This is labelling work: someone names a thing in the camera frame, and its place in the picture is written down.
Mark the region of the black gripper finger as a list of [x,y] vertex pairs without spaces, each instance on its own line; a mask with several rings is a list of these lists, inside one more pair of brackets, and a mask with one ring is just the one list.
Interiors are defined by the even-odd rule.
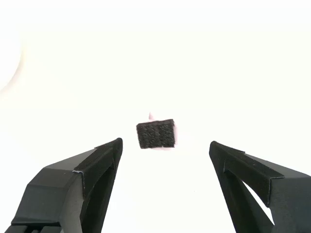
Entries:
[[42,168],[27,184],[8,233],[100,233],[123,141]]
[[209,156],[238,233],[309,233],[311,177],[216,141]]

